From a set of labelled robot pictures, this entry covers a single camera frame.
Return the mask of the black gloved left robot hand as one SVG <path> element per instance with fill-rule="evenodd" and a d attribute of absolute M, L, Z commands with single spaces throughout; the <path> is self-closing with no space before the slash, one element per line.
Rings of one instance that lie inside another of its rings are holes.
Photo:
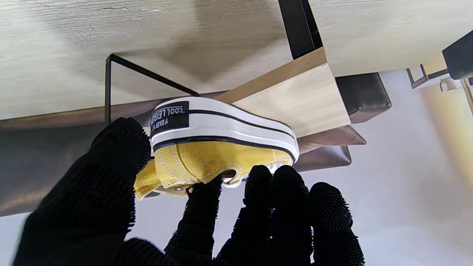
<path fill-rule="evenodd" d="M 118 118 L 93 140 L 25 221 L 14 266 L 363 266 L 341 192 L 308 189 L 291 166 L 253 166 L 230 239 L 212 256 L 222 178 L 191 187 L 183 218 L 163 251 L 125 237 L 135 222 L 137 173 L 149 140 Z"/>

